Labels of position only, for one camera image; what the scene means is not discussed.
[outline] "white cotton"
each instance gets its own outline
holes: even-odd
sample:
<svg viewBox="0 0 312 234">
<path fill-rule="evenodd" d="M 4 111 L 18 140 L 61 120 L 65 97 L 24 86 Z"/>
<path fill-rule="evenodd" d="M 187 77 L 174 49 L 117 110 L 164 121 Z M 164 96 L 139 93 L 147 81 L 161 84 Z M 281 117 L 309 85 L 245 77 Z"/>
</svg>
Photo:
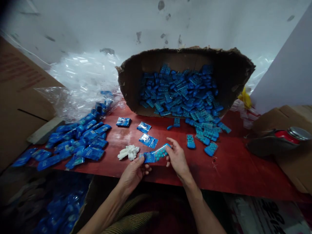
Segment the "white cotton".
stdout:
<svg viewBox="0 0 312 234">
<path fill-rule="evenodd" d="M 129 151 L 128 159 L 129 159 L 130 161 L 133 161 L 133 160 L 136 158 L 136 155 L 137 155 L 137 154 L 134 154 L 133 151 Z"/>
<path fill-rule="evenodd" d="M 122 149 L 117 155 L 119 160 L 122 160 L 124 157 L 128 156 L 130 161 L 133 161 L 136 158 L 137 153 L 140 151 L 140 147 L 134 145 L 126 146 L 125 149 Z"/>
<path fill-rule="evenodd" d="M 119 160 L 122 160 L 125 156 L 128 155 L 129 150 L 127 149 L 127 147 L 125 149 L 122 149 L 119 154 L 117 155 Z"/>
</svg>

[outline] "white panel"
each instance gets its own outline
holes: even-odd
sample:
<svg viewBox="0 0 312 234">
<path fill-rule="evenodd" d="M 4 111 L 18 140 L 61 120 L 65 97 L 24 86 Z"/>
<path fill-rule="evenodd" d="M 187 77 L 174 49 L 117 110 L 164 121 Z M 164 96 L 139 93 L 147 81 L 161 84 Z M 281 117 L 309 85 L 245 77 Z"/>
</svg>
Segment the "white panel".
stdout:
<svg viewBox="0 0 312 234">
<path fill-rule="evenodd" d="M 283 105 L 312 105 L 312 4 L 251 95 L 265 113 Z"/>
</svg>

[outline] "brown cardboard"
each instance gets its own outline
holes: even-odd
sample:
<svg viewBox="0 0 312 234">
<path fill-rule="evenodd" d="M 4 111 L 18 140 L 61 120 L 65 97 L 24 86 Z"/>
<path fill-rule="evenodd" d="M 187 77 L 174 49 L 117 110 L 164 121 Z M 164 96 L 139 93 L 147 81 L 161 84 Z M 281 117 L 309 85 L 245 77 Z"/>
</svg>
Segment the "brown cardboard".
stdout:
<svg viewBox="0 0 312 234">
<path fill-rule="evenodd" d="M 218 101 L 224 106 L 224 114 L 242 92 L 255 65 L 236 48 L 224 51 L 211 48 L 155 49 L 133 55 L 122 63 L 118 70 L 118 83 L 129 108 L 140 115 L 158 116 L 154 108 L 139 105 L 140 84 L 144 72 L 159 71 L 164 63 L 171 69 L 200 70 L 204 64 L 214 66 L 213 77 L 217 81 Z"/>
<path fill-rule="evenodd" d="M 54 117 L 52 105 L 34 90 L 54 86 L 63 87 L 0 38 L 0 172 L 29 146 L 27 137 Z"/>
<path fill-rule="evenodd" d="M 253 130 L 263 135 L 272 129 L 300 127 L 312 134 L 312 106 L 274 108 L 254 122 Z M 312 141 L 303 142 L 294 150 L 275 155 L 275 160 L 303 193 L 312 194 Z"/>
</svg>

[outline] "person's left hand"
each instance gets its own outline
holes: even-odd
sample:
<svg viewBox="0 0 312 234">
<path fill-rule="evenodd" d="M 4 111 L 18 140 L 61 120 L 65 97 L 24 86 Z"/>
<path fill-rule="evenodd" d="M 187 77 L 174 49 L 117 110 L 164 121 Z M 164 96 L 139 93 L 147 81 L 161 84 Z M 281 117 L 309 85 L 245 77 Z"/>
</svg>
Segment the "person's left hand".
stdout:
<svg viewBox="0 0 312 234">
<path fill-rule="evenodd" d="M 137 157 L 124 170 L 120 177 L 118 185 L 124 190 L 127 195 L 130 195 L 140 183 L 144 175 L 148 175 L 152 168 L 148 164 L 143 166 L 145 158 Z"/>
</svg>

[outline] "cardboard sheet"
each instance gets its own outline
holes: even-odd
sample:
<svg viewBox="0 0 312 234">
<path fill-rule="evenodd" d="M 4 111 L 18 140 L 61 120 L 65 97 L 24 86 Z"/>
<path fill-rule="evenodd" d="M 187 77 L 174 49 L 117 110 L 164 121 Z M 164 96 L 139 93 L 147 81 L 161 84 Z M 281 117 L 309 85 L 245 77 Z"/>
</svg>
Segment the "cardboard sheet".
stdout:
<svg viewBox="0 0 312 234">
<path fill-rule="evenodd" d="M 27 137 L 54 117 L 52 105 L 34 88 L 63 85 L 3 38 L 0 84 L 1 172 L 27 148 Z"/>
<path fill-rule="evenodd" d="M 291 126 L 312 134 L 312 106 L 274 108 L 254 122 L 253 130 L 262 135 L 274 128 L 286 130 Z M 275 160 L 300 192 L 312 194 L 312 141 L 302 142 L 298 148 L 276 155 Z"/>
</svg>

